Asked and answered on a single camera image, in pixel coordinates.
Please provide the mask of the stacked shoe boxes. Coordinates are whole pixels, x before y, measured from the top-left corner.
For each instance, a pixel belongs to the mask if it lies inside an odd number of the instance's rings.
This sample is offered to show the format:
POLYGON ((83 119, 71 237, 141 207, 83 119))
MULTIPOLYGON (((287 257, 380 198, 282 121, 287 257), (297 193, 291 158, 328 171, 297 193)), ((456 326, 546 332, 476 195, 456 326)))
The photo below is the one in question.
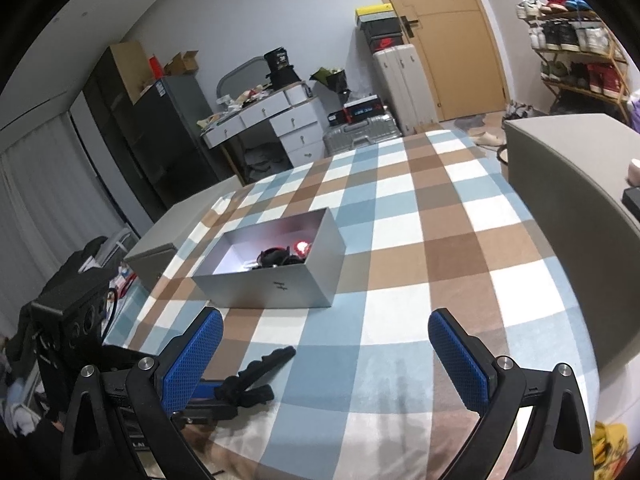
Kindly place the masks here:
POLYGON ((360 6, 355 11, 356 25, 366 38, 372 53, 404 43, 400 19, 391 3, 360 6))

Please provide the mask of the wooden door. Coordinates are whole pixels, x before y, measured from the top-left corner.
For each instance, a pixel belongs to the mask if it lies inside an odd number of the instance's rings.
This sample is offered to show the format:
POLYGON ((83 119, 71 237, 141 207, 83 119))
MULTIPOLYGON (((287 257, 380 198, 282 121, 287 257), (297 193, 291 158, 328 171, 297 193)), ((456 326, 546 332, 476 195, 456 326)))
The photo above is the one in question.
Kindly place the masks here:
POLYGON ((509 92, 480 0, 390 0, 416 48, 440 119, 498 112, 509 92))

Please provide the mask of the silver grey cardboard box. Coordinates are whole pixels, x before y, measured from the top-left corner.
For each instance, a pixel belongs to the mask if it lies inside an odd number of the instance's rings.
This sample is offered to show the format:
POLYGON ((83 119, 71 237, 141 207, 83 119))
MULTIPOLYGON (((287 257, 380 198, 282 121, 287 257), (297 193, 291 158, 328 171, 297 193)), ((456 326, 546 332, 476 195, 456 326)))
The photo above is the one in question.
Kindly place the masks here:
POLYGON ((192 280, 221 308, 328 308, 345 250, 332 211, 323 208, 222 234, 192 280))

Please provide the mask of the wooden shoe rack with shoes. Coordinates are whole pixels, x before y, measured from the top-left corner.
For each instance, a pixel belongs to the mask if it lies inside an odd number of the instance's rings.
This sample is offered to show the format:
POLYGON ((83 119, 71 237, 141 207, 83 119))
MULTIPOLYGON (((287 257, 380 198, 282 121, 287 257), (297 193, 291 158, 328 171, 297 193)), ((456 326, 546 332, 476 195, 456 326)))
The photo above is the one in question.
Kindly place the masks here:
POLYGON ((521 0, 515 13, 540 59, 552 115, 601 112, 630 123, 630 62, 585 0, 521 0))

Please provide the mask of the black bag on dresser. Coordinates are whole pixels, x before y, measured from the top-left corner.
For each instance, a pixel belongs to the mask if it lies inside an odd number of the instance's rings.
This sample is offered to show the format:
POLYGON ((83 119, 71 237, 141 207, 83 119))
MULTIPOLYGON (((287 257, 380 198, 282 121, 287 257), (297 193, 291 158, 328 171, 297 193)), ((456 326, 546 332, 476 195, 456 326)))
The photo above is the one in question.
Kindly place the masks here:
POLYGON ((300 81, 294 66, 288 59, 288 51, 284 47, 267 52, 264 59, 269 68, 268 79, 273 90, 280 90, 300 81))

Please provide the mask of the silver ribbed suitcase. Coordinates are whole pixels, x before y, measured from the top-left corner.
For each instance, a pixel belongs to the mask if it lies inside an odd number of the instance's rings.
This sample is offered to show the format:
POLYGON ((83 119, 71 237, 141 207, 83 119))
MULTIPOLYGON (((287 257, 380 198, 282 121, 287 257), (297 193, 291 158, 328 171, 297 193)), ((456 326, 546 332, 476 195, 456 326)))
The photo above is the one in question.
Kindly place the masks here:
POLYGON ((362 146, 379 144, 401 136, 401 131, 390 114, 366 118, 354 124, 329 128, 323 136, 328 156, 342 154, 362 146))

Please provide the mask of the plaid checked bed cover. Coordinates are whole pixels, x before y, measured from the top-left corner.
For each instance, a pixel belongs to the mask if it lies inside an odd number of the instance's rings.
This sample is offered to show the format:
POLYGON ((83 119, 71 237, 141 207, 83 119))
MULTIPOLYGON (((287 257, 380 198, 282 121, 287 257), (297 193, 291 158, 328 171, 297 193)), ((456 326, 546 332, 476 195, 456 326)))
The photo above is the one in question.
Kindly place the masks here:
POLYGON ((243 479, 435 479, 476 417, 428 341, 447 308, 522 367, 573 367, 589 414, 599 376, 559 259, 498 166, 460 131, 358 148, 276 174, 204 214, 149 295, 132 296, 110 344, 156 353, 204 307, 196 267, 224 233, 326 209, 346 250, 327 309, 224 312, 207 369, 228 377, 272 350, 296 356, 276 398, 205 438, 218 469, 243 479))

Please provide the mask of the white dressing table with drawers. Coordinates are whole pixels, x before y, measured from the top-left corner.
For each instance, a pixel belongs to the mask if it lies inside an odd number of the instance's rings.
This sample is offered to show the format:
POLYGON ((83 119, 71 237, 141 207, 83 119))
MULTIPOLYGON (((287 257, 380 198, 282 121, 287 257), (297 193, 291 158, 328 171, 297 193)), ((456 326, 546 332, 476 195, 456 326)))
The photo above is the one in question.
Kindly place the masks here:
POLYGON ((304 82, 272 92, 228 113, 201 134, 210 150, 219 148, 243 183, 326 157, 326 110, 304 82))

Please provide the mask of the grey bed footboard bench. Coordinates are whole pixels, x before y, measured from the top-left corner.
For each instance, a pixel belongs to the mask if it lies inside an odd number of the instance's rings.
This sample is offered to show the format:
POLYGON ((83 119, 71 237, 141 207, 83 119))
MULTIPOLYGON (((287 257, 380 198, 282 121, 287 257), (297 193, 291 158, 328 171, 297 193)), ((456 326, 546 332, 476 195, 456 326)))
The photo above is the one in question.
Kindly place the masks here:
POLYGON ((605 114, 507 122, 512 188, 547 237, 582 309, 598 369, 639 351, 639 222, 623 205, 639 136, 605 114))

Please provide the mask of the black red box on suitcase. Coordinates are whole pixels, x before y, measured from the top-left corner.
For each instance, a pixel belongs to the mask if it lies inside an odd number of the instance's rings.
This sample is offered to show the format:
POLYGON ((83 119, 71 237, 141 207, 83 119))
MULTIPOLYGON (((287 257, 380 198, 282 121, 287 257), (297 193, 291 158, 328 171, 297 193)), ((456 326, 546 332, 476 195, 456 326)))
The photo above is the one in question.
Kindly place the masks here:
POLYGON ((384 103, 377 94, 349 101, 343 106, 343 110, 349 124, 385 114, 384 103))

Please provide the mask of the white upright suitcase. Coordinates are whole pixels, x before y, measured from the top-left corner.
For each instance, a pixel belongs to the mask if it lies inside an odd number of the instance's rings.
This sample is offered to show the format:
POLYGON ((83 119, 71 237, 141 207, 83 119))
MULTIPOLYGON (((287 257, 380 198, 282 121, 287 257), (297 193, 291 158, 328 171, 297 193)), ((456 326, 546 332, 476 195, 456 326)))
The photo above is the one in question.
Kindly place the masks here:
POLYGON ((373 61, 402 134, 412 136, 434 126, 436 106, 416 48, 390 47, 376 52, 373 61))

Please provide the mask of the black plastic clip ornament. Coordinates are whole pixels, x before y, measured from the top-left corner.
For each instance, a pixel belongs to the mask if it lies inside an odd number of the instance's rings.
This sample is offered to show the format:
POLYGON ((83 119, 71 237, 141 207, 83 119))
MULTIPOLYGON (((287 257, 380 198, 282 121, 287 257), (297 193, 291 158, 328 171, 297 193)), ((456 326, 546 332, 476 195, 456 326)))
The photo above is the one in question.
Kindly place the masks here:
POLYGON ((271 269, 278 266, 292 266, 292 264, 303 263, 304 260, 291 252, 289 247, 271 247, 261 252, 256 263, 258 268, 271 269))

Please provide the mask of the black cabinet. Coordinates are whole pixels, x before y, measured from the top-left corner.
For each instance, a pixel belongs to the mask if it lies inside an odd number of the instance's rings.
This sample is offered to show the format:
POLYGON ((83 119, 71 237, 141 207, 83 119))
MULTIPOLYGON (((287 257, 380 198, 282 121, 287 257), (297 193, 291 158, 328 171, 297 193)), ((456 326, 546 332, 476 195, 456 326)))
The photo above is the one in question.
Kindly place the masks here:
POLYGON ((198 121, 212 114, 193 75, 155 78, 140 42, 108 46, 82 89, 107 153, 152 221, 233 176, 198 121))

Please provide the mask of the red China round badge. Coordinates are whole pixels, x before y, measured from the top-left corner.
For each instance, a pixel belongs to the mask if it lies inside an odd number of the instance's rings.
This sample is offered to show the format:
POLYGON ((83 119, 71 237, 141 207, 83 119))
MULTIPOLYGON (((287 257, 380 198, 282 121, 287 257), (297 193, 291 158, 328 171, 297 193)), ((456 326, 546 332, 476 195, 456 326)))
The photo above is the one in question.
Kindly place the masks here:
POLYGON ((311 250, 311 244, 306 240, 300 240, 294 246, 294 252, 299 258, 307 258, 311 250))

